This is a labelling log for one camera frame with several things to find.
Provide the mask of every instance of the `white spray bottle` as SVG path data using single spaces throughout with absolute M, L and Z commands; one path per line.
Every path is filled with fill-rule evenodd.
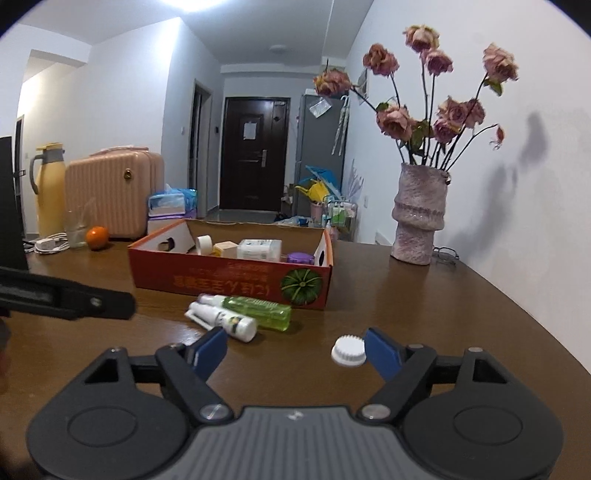
M 229 336 L 245 343 L 250 342 L 256 335 L 255 319 L 220 307 L 194 301 L 185 312 L 185 317 L 206 330 L 220 326 Z

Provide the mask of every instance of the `eyeglasses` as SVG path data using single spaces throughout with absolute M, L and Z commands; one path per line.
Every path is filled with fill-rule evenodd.
M 433 256 L 438 262 L 455 265 L 456 260 L 460 260 L 460 255 L 453 248 L 433 247 Z

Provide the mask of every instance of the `paper notice on door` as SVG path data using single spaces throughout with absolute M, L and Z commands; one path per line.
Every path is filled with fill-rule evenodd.
M 244 140 L 256 140 L 256 123 L 246 122 L 244 124 Z

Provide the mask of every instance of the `wooden table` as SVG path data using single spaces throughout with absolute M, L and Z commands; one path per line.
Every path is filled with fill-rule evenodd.
M 429 268 L 400 263 L 389 249 L 338 243 L 324 312 L 295 310 L 286 333 L 261 333 L 252 344 L 229 342 L 210 385 L 235 409 L 254 405 L 349 404 L 356 410 L 381 385 L 373 368 L 338 367 L 334 341 L 377 326 L 401 343 L 425 343 L 440 354 L 468 346 L 493 353 L 534 390 L 562 421 L 566 442 L 553 480 L 591 478 L 591 376 L 534 319 L 463 264 Z M 133 291 L 131 322 L 79 322 L 15 314 L 9 390 L 0 396 L 0 439 L 16 478 L 35 478 L 25 430 L 33 415 L 105 349 L 124 346 L 147 355 L 201 335 L 183 313 L 191 297 L 136 290 L 125 246 L 32 257 L 35 273 L 91 286 Z

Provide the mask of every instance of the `floor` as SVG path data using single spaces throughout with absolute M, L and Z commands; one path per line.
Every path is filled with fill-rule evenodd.
M 205 217 L 212 222 L 248 222 L 248 223 L 273 223 L 277 212 L 262 212 L 260 210 L 215 210 Z

